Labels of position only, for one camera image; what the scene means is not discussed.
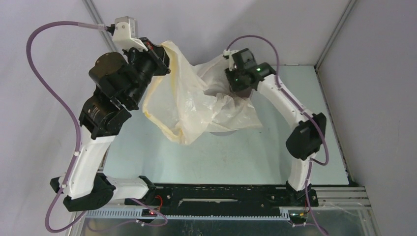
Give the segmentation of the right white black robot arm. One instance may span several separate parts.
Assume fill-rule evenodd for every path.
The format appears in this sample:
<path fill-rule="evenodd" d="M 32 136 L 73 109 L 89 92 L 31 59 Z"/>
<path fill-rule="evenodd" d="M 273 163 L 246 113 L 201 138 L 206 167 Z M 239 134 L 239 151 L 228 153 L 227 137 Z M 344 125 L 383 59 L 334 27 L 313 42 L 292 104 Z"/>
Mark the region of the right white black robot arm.
<path fill-rule="evenodd" d="M 323 113 L 314 114 L 305 108 L 281 82 L 278 72 L 266 62 L 257 63 L 248 48 L 224 50 L 223 57 L 228 63 L 225 74 L 231 91 L 257 91 L 288 123 L 292 132 L 285 146 L 293 160 L 286 182 L 286 199 L 291 205 L 300 205 L 306 198 L 310 184 L 309 166 L 325 143 L 326 116 Z"/>

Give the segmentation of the translucent cream trash bag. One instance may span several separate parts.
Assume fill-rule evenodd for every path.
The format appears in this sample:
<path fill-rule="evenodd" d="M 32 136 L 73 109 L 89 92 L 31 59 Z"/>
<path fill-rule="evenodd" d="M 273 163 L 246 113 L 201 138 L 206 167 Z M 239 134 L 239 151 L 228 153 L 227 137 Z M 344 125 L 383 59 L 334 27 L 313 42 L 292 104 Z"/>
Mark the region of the translucent cream trash bag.
<path fill-rule="evenodd" d="M 189 145 L 205 132 L 262 127 L 250 98 L 231 92 L 223 55 L 192 65 L 174 42 L 162 46 L 171 72 L 152 78 L 142 110 L 170 141 Z"/>

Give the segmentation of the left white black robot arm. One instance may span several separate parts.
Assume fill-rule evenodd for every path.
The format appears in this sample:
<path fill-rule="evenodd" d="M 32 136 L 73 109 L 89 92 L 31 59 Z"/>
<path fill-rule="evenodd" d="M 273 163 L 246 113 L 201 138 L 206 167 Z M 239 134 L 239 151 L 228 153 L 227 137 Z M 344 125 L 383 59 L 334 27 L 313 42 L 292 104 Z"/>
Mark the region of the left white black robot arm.
<path fill-rule="evenodd" d="M 63 204 L 69 212 L 96 210 L 120 199 L 144 205 L 155 200 L 155 185 L 146 176 L 114 178 L 98 170 L 131 111 L 139 108 L 152 78 L 170 73 L 165 49 L 147 38 L 143 43 L 143 49 L 128 46 L 121 53 L 103 54 L 89 71 L 96 88 L 79 116 L 79 155 L 69 177 L 50 181 L 56 193 L 65 195 Z"/>

